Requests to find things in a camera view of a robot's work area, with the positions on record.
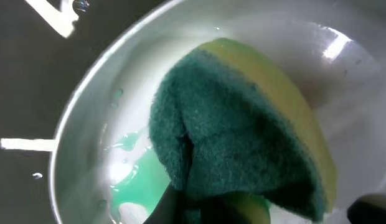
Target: water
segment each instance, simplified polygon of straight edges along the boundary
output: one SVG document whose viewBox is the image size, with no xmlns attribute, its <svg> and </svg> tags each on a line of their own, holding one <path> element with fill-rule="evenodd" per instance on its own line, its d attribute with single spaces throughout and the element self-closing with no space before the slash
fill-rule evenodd
<svg viewBox="0 0 386 224">
<path fill-rule="evenodd" d="M 32 177 L 37 180 L 37 179 L 41 179 L 42 178 L 42 174 L 41 173 L 35 173 L 32 175 Z"/>
<path fill-rule="evenodd" d="M 104 208 L 104 207 L 106 207 L 106 205 L 107 205 L 107 201 L 106 200 L 100 200 L 99 202 L 98 202 L 98 206 L 99 206 L 99 208 Z"/>
<path fill-rule="evenodd" d="M 113 98 L 117 100 L 123 95 L 123 93 L 124 93 L 124 90 L 120 88 L 114 92 Z"/>
<path fill-rule="evenodd" d="M 115 172 L 126 174 L 126 177 L 110 186 L 110 213 L 117 222 L 124 219 L 138 223 L 144 221 L 153 212 L 169 184 L 169 177 L 154 150 L 151 147 L 135 147 L 143 131 L 125 134 L 110 149 L 118 148 L 129 153 L 121 164 L 115 165 Z"/>
</svg>

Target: scrub sponge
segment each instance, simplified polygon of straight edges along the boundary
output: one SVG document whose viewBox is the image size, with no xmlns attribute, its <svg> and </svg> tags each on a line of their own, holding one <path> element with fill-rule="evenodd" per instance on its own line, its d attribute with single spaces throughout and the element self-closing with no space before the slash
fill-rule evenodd
<svg viewBox="0 0 386 224">
<path fill-rule="evenodd" d="M 336 170 L 311 109 L 281 70 L 237 41 L 202 44 L 168 72 L 149 135 L 189 201 L 244 192 L 313 221 L 332 208 Z"/>
</svg>

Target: aluminum pot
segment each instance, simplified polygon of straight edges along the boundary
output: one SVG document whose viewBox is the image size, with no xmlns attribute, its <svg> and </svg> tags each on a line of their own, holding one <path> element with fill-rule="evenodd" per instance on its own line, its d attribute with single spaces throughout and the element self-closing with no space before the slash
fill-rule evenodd
<svg viewBox="0 0 386 224">
<path fill-rule="evenodd" d="M 358 197 L 386 194 L 386 0 L 173 0 L 120 35 L 66 106 L 50 162 L 59 223 L 147 219 L 168 182 L 158 161 L 135 199 L 126 199 L 128 188 L 117 199 L 125 190 L 117 185 L 143 172 L 137 164 L 151 152 L 145 127 L 162 76 L 218 37 L 265 53 L 311 105 L 339 174 L 325 223 L 349 223 L 345 210 Z M 146 205 L 135 203 L 142 198 Z"/>
</svg>

